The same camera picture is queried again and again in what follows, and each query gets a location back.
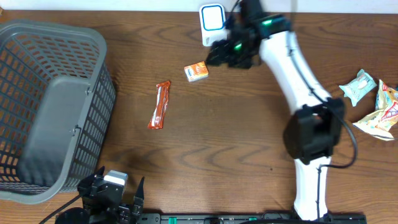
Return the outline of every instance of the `gray plastic basket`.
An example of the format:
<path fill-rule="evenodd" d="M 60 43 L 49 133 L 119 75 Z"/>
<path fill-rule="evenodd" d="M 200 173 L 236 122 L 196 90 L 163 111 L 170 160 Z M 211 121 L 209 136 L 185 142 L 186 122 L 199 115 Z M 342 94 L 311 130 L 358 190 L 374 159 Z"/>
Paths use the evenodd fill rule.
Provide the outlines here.
<path fill-rule="evenodd" d="M 91 29 L 0 26 L 0 199 L 44 202 L 94 171 L 115 101 L 105 55 Z"/>

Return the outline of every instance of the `white wall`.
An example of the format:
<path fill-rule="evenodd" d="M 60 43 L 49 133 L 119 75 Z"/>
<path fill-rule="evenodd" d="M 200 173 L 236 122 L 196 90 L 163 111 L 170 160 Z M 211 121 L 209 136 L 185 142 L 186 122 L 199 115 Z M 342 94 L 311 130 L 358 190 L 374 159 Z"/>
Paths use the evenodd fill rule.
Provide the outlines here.
<path fill-rule="evenodd" d="M 261 0 L 267 11 L 290 12 L 290 1 Z M 229 11 L 235 0 L 0 0 L 3 9 L 197 11 L 207 3 Z M 398 0 L 298 0 L 298 12 L 398 13 Z"/>

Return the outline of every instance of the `snack bag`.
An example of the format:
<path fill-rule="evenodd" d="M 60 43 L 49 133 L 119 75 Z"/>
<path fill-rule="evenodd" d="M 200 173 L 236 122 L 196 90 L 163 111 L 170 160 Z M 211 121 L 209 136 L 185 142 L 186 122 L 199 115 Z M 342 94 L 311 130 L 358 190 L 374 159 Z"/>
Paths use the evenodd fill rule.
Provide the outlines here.
<path fill-rule="evenodd" d="M 164 115 L 166 114 L 167 103 L 169 102 L 169 89 L 170 81 L 162 82 L 156 85 L 157 100 L 156 109 L 152 115 L 148 128 L 149 129 L 162 129 Z"/>
<path fill-rule="evenodd" d="M 344 97 L 348 96 L 353 106 L 356 106 L 357 102 L 376 86 L 373 78 L 361 69 L 353 81 L 339 87 L 344 91 Z"/>
<path fill-rule="evenodd" d="M 390 141 L 394 140 L 394 137 L 389 130 L 396 122 L 398 122 L 398 91 L 389 88 L 380 80 L 376 111 L 353 125 L 376 138 Z"/>

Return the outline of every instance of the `green led light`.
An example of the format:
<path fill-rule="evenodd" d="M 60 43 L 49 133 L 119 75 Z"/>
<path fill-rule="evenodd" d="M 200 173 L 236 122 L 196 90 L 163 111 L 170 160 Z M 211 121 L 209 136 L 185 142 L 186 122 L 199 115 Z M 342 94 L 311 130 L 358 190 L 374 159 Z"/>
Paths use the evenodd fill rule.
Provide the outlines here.
<path fill-rule="evenodd" d="M 234 50 L 239 51 L 242 48 L 242 43 L 235 45 Z"/>
<path fill-rule="evenodd" d="M 266 20 L 266 21 L 262 22 L 262 25 L 264 25 L 264 26 L 269 26 L 271 24 L 272 24 L 272 19 L 269 19 L 269 20 Z"/>
<path fill-rule="evenodd" d="M 169 224 L 177 224 L 177 218 L 170 217 L 169 218 Z"/>

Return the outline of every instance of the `white device with blue screen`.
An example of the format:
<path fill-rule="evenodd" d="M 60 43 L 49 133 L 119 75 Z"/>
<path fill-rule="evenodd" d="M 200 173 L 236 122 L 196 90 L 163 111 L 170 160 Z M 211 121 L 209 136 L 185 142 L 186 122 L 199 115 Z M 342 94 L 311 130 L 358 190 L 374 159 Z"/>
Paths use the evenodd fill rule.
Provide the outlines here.
<path fill-rule="evenodd" d="M 224 27 L 225 10 L 220 4 L 207 4 L 199 9 L 203 46 L 209 47 L 214 41 L 227 38 Z"/>

